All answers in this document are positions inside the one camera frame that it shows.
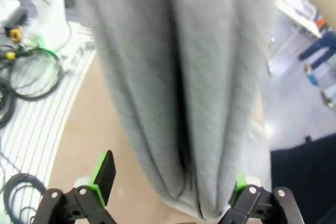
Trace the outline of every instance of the gray towel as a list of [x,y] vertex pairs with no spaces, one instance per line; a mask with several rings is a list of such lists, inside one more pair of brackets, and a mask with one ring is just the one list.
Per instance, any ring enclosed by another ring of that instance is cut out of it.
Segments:
[[218,218],[244,167],[272,0],[79,2],[149,181],[169,205]]

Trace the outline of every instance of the black cloth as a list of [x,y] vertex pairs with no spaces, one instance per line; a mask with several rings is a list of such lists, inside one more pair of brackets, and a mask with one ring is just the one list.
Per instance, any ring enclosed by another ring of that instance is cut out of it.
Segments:
[[288,187],[305,224],[336,223],[336,134],[271,152],[272,186]]

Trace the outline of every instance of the blue jeans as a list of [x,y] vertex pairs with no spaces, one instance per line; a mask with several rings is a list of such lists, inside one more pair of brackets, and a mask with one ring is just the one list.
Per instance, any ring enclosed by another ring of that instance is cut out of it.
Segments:
[[305,51],[299,55],[299,60],[305,60],[311,55],[315,54],[318,50],[324,47],[329,49],[311,64],[311,68],[314,70],[325,61],[329,60],[334,54],[336,54],[336,34],[332,31],[326,32],[322,38],[313,42]]
[[336,134],[271,152],[272,187],[288,187],[305,224],[336,223]]

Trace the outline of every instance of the cardboard surface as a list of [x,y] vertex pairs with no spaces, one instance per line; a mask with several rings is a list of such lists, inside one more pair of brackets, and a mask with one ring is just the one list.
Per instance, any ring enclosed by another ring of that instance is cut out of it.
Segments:
[[[263,123],[261,100],[256,110],[256,121]],[[121,128],[95,57],[70,112],[49,188],[69,191],[78,178],[91,176],[101,153],[108,149],[117,175],[107,209],[118,224],[200,223],[166,205],[151,187]]]

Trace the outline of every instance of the bolt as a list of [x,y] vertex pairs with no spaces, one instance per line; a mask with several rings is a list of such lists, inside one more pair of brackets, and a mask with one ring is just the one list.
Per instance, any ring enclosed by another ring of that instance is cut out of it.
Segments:
[[257,189],[253,186],[251,186],[249,189],[250,193],[255,194],[257,192]]
[[86,189],[83,188],[79,190],[79,194],[84,195],[85,193],[86,193]]
[[278,195],[280,197],[284,197],[286,194],[285,194],[285,192],[283,190],[278,190]]
[[56,198],[57,195],[58,195],[58,193],[55,191],[55,192],[53,192],[53,193],[51,194],[51,197],[52,197],[52,198]]

